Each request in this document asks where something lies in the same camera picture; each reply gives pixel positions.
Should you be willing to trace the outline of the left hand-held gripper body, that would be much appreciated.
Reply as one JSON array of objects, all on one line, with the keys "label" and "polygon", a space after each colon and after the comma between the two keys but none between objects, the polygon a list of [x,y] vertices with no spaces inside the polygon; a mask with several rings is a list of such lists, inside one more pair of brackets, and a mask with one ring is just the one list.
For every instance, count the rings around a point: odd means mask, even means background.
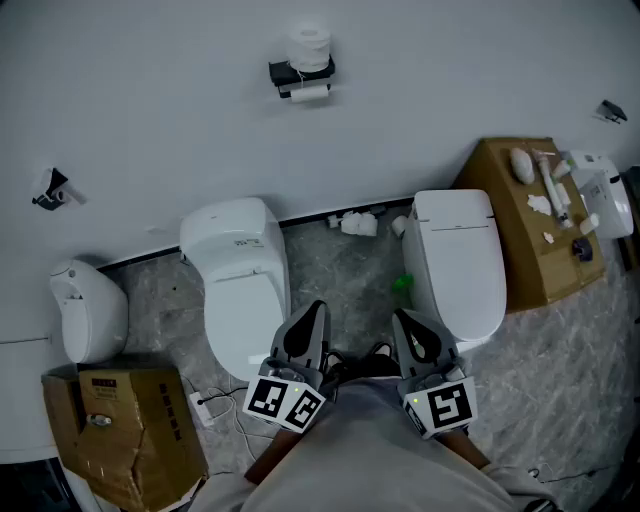
[{"label": "left hand-held gripper body", "polygon": [[251,356],[257,374],[250,380],[243,412],[294,433],[304,433],[326,402],[321,393],[325,356],[299,364],[269,355]]}]

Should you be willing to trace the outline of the white toilet paper roll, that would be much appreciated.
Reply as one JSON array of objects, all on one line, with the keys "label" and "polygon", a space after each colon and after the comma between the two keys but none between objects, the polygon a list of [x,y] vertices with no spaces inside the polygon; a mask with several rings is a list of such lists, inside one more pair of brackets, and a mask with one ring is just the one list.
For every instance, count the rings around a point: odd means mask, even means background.
[{"label": "white toilet paper roll", "polygon": [[310,22],[291,28],[286,43],[290,66],[301,73],[326,69],[330,60],[331,34],[322,25]]}]

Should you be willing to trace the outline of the person's left forearm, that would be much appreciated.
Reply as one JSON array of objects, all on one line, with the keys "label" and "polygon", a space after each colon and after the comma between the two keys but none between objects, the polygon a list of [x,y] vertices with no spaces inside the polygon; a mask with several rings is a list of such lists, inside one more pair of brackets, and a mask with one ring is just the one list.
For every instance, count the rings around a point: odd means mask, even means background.
[{"label": "person's left forearm", "polygon": [[280,429],[266,450],[246,471],[244,478],[254,485],[261,484],[303,437],[301,433]]}]

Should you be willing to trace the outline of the person's right forearm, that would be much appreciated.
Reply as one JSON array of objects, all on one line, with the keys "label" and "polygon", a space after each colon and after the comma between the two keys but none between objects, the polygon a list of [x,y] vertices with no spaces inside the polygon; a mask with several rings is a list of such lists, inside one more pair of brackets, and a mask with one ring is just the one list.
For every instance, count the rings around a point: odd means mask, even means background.
[{"label": "person's right forearm", "polygon": [[489,459],[476,447],[464,430],[444,432],[437,437],[437,440],[477,469],[483,469],[490,464]]}]

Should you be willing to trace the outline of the white round-tank toilet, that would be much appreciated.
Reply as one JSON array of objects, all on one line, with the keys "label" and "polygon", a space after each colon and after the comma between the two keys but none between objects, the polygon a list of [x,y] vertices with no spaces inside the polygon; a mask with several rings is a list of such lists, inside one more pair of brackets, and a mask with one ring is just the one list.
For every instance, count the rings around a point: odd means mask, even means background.
[{"label": "white round-tank toilet", "polygon": [[203,207],[182,220],[180,249],[204,288],[211,350],[233,377],[249,381],[291,314],[282,230],[266,203],[240,198]]}]

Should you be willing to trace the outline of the white rectangular-lid toilet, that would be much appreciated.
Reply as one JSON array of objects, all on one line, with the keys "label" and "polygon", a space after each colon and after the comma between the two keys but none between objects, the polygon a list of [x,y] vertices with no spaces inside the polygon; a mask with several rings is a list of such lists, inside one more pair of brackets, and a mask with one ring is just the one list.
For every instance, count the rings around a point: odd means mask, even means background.
[{"label": "white rectangular-lid toilet", "polygon": [[415,194],[402,235],[415,310],[440,321],[467,352],[487,343],[506,312],[504,261],[489,196],[477,189]]}]

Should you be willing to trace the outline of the black toilet paper holder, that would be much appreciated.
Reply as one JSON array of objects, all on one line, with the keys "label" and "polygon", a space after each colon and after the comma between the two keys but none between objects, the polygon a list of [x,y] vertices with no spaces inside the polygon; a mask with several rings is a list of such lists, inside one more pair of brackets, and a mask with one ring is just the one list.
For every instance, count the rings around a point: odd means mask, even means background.
[{"label": "black toilet paper holder", "polygon": [[330,79],[336,71],[332,56],[330,56],[329,66],[315,73],[301,73],[296,71],[287,61],[270,63],[268,67],[272,84],[276,87],[279,97],[285,100],[290,100],[290,91],[292,89],[298,89],[300,87],[329,84],[331,90]]}]

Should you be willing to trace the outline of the person's right black shoe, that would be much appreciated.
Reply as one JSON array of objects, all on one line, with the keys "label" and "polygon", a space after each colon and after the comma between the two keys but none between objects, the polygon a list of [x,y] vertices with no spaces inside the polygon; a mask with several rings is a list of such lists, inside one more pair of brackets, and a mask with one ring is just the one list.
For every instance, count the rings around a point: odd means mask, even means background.
[{"label": "person's right black shoe", "polygon": [[369,377],[394,378],[401,376],[398,362],[393,357],[389,343],[378,343],[366,356],[366,373]]}]

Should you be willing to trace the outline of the person's black shoe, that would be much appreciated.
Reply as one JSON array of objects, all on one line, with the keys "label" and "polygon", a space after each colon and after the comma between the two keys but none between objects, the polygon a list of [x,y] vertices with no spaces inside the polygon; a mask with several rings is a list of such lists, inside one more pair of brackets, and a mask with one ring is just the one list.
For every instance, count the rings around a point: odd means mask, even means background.
[{"label": "person's black shoe", "polygon": [[389,343],[378,343],[366,356],[366,373],[369,377],[394,378],[401,376],[398,362],[393,357]]},{"label": "person's black shoe", "polygon": [[350,363],[341,352],[332,350],[327,354],[325,370],[327,382],[324,390],[326,396],[334,400],[339,387],[351,377]]}]

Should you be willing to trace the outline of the person's left black shoe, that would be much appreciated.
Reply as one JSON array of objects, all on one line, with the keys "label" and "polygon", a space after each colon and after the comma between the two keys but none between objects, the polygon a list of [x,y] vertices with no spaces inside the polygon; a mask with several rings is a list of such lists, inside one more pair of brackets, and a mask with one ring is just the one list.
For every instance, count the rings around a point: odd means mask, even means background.
[{"label": "person's left black shoe", "polygon": [[326,396],[334,400],[339,387],[351,377],[350,363],[341,352],[332,350],[327,354],[325,370],[327,382],[324,390]]}]

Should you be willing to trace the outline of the white power strip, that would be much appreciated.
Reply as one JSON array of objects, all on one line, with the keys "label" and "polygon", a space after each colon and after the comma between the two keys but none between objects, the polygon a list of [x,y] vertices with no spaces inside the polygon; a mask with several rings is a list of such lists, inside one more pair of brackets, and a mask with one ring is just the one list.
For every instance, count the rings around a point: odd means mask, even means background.
[{"label": "white power strip", "polygon": [[214,422],[214,418],[210,410],[208,409],[207,404],[204,402],[204,399],[202,398],[201,394],[199,392],[193,392],[189,395],[189,400],[201,424],[204,427],[212,426]]}]

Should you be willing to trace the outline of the person's grey sweatshirt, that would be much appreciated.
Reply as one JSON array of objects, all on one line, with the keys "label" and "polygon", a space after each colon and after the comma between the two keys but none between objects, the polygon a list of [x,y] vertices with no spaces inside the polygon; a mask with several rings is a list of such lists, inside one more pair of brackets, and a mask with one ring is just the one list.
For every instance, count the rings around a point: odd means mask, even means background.
[{"label": "person's grey sweatshirt", "polygon": [[303,439],[259,485],[243,475],[209,478],[189,512],[522,512],[553,494],[526,470],[477,469],[420,439],[391,378],[339,388]]}]

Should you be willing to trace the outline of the large brown cardboard box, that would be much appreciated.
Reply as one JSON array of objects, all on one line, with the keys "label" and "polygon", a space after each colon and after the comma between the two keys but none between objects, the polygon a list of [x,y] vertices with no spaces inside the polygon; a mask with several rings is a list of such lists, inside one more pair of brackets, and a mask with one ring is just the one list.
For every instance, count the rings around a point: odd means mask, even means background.
[{"label": "large brown cardboard box", "polygon": [[[535,181],[531,185],[516,178],[509,158],[513,147],[529,155],[533,149],[545,152],[550,167],[561,161],[551,138],[482,138],[453,184],[456,189],[481,189],[490,198],[501,239],[509,312],[548,305],[605,274],[604,257],[593,232],[586,235],[593,248],[593,260],[580,262],[572,254],[572,241],[582,236],[579,224],[588,213],[571,177],[560,180],[571,201],[568,212],[573,223],[571,228],[563,229],[553,213],[547,216],[527,205],[529,194],[549,196],[536,162],[532,163]],[[543,232],[552,234],[555,242],[548,244]]]}]

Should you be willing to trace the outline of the white oval pouch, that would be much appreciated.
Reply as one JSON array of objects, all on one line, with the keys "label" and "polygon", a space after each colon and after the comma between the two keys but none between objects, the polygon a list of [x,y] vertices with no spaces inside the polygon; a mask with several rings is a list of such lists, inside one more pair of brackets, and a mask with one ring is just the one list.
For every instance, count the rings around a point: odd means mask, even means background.
[{"label": "white oval pouch", "polygon": [[530,155],[523,149],[510,149],[510,163],[516,178],[524,185],[531,185],[535,181],[535,174]]}]

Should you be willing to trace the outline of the white framed dark panel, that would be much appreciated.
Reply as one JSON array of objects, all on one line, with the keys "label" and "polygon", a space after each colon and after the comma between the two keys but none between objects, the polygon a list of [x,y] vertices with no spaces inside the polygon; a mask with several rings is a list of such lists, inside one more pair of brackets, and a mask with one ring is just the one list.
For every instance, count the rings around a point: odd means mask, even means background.
[{"label": "white framed dark panel", "polygon": [[104,512],[57,458],[0,465],[0,512]]}]

